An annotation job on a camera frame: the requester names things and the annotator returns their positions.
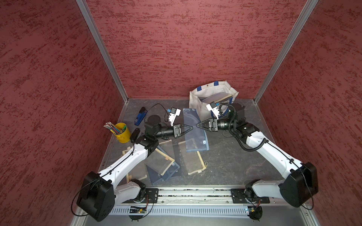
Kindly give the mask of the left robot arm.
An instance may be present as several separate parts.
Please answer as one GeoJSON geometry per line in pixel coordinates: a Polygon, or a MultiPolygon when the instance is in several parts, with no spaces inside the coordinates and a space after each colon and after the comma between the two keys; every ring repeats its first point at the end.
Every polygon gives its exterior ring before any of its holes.
{"type": "Polygon", "coordinates": [[[146,186],[143,183],[137,180],[123,186],[119,183],[134,167],[151,156],[159,145],[159,139],[178,138],[192,131],[192,126],[174,122],[180,114],[178,108],[166,110],[170,122],[167,127],[162,126],[158,115],[150,116],[144,123],[144,133],[136,128],[130,135],[131,150],[100,172],[88,173],[71,204],[76,204],[87,216],[100,222],[111,213],[117,202],[145,198],[146,186]]]}

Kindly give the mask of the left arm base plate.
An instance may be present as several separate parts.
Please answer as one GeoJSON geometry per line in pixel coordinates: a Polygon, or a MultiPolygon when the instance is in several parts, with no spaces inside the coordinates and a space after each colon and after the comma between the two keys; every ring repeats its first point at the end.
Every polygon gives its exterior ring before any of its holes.
{"type": "Polygon", "coordinates": [[[141,194],[135,199],[131,200],[131,203],[157,203],[158,202],[159,189],[158,188],[145,188],[141,190],[141,194]]]}

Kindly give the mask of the large blue mesh pouch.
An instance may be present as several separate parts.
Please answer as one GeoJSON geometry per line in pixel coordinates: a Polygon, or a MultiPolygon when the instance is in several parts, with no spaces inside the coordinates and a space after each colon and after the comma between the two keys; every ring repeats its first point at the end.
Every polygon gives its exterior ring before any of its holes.
{"type": "Polygon", "coordinates": [[[183,109],[184,124],[193,129],[185,134],[186,152],[208,151],[209,143],[206,131],[197,127],[201,122],[198,112],[193,108],[183,109]]]}

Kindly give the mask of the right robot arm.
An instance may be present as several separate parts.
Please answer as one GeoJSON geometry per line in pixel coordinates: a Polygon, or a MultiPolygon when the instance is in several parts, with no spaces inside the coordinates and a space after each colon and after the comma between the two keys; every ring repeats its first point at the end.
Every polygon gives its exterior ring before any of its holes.
{"type": "Polygon", "coordinates": [[[206,106],[213,117],[197,124],[210,132],[228,131],[241,149],[262,155],[282,176],[282,180],[257,179],[246,186],[244,197],[254,203],[262,197],[279,198],[293,207],[303,206],[319,191],[316,167],[303,163],[270,141],[255,125],[246,121],[244,106],[212,102],[206,106]]]}

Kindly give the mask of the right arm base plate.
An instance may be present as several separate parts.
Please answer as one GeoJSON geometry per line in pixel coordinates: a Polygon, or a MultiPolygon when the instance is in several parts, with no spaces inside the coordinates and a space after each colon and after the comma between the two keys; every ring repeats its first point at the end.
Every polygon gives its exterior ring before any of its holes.
{"type": "Polygon", "coordinates": [[[259,197],[251,188],[234,188],[231,189],[231,197],[234,204],[251,204],[257,206],[258,204],[269,204],[268,197],[259,197]]]}

